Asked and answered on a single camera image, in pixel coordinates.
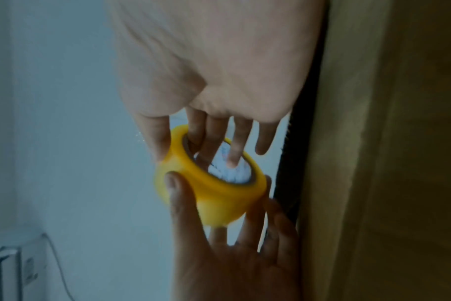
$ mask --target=tape roll hole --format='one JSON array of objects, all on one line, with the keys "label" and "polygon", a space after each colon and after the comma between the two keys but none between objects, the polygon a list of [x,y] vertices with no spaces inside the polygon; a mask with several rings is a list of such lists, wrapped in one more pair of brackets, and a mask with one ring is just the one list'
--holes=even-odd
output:
[{"label": "tape roll hole", "polygon": [[[188,142],[189,140],[187,139],[187,135],[185,135],[182,140],[184,150],[191,158],[191,160],[196,163],[198,154],[191,153]],[[219,149],[217,150],[212,163],[207,167],[207,173],[230,184],[245,185],[253,183],[255,181],[255,173],[244,156],[240,157],[237,167],[227,167],[226,163],[229,152],[230,144],[226,141],[223,141]],[[200,166],[197,163],[196,165],[199,166],[202,170],[206,171],[206,167]]]}]

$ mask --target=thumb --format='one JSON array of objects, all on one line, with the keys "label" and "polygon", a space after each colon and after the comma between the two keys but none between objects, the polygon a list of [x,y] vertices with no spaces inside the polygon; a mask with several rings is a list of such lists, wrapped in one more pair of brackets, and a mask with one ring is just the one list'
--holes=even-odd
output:
[{"label": "thumb", "polygon": [[169,192],[175,253],[188,256],[210,250],[197,211],[196,197],[187,180],[179,173],[171,172],[166,174],[165,184]]}]

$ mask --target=white appliance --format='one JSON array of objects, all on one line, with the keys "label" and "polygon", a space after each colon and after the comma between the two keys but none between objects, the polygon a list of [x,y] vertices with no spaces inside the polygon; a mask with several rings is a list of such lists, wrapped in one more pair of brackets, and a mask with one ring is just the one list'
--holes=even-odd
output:
[{"label": "white appliance", "polygon": [[47,301],[46,247],[39,229],[0,232],[0,301]]}]

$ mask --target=finger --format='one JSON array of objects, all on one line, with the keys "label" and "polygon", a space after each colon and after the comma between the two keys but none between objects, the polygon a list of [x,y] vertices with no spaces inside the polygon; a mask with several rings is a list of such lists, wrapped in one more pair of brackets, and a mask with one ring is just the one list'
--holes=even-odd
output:
[{"label": "finger", "polygon": [[274,140],[277,126],[279,126],[278,122],[260,123],[259,138],[257,139],[257,144],[255,145],[255,152],[257,153],[257,155],[265,155],[265,153],[269,150],[270,145]]},{"label": "finger", "polygon": [[171,172],[166,174],[165,184],[169,193],[175,252],[184,255],[209,249],[189,183],[180,174]]},{"label": "finger", "polygon": [[141,114],[133,114],[133,119],[153,153],[155,162],[164,159],[171,145],[169,116],[146,117]]},{"label": "finger", "polygon": [[[267,177],[267,189],[264,197],[268,198],[270,193],[270,186],[272,180]],[[245,214],[244,223],[240,229],[239,236],[235,245],[248,247],[257,251],[260,241],[260,235],[264,228],[265,210],[263,207],[263,199],[257,201],[252,208],[250,208]]]},{"label": "finger", "polygon": [[215,118],[207,116],[206,136],[202,142],[197,156],[199,165],[209,166],[216,155],[221,143],[224,141],[229,118]]},{"label": "finger", "polygon": [[206,134],[206,117],[204,111],[197,110],[192,107],[186,107],[188,132],[187,138],[189,140],[189,150],[192,154],[197,153],[201,148],[204,135]]},{"label": "finger", "polygon": [[234,117],[235,132],[230,146],[229,156],[227,158],[227,167],[235,168],[239,163],[245,144],[249,138],[250,130],[252,130],[252,119]]},{"label": "finger", "polygon": [[209,233],[210,244],[227,244],[227,227],[211,228]]},{"label": "finger", "polygon": [[298,277],[298,234],[296,232],[295,225],[285,216],[283,212],[275,216],[274,222],[279,232],[277,265],[288,271],[293,277]]},{"label": "finger", "polygon": [[273,199],[267,199],[264,202],[264,207],[267,212],[268,225],[260,255],[272,263],[276,263],[279,252],[279,233],[275,226],[275,216],[282,212],[282,208]]}]

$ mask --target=inner cardboard ring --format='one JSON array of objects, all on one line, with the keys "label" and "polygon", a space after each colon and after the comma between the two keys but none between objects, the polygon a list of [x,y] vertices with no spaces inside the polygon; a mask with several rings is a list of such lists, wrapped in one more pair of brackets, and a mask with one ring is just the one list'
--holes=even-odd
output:
[{"label": "inner cardboard ring", "polygon": [[[189,158],[191,158],[191,160],[192,160],[196,165],[198,165],[198,164],[196,163],[196,159],[194,158],[194,156],[195,156],[196,154],[191,153],[191,151],[190,151],[190,149],[189,149],[188,142],[189,142],[189,140],[187,139],[187,135],[184,135],[184,137],[183,137],[183,139],[182,139],[182,145],[183,145],[183,147],[184,147],[184,150],[186,151],[186,153],[187,153],[187,155],[189,156]],[[256,178],[255,171],[254,171],[254,169],[252,168],[252,165],[250,164],[250,162],[249,162],[244,156],[241,156],[241,159],[243,159],[243,160],[240,160],[240,161],[239,161],[239,165],[243,162],[243,163],[246,164],[245,167],[246,167],[246,168],[248,167],[248,168],[250,169],[250,176],[249,176],[249,178],[248,178],[247,181],[240,181],[240,182],[226,181],[225,179],[220,178],[220,177],[217,177],[216,175],[214,175],[214,174],[212,174],[212,173],[209,172],[209,169],[211,168],[211,165],[209,165],[208,170],[205,171],[205,172],[207,172],[207,173],[208,173],[209,175],[211,175],[212,177],[215,177],[215,178],[217,178],[217,179],[219,179],[219,180],[221,180],[221,181],[223,181],[223,182],[226,182],[226,183],[228,183],[228,184],[231,184],[231,185],[250,185],[251,183],[254,183],[254,182],[255,182],[255,178]],[[225,161],[226,161],[226,160],[224,159],[224,167],[223,167],[223,168],[226,169],[226,170],[223,170],[223,171],[227,171],[227,174],[228,174],[229,176],[234,175],[234,173],[236,173],[236,174],[239,173],[239,171],[237,171],[237,168],[239,168],[239,166],[238,166],[237,168],[235,168],[235,169],[233,169],[233,168],[227,168],[227,167],[225,167],[225,166],[226,166],[226,162],[225,162]]]}]

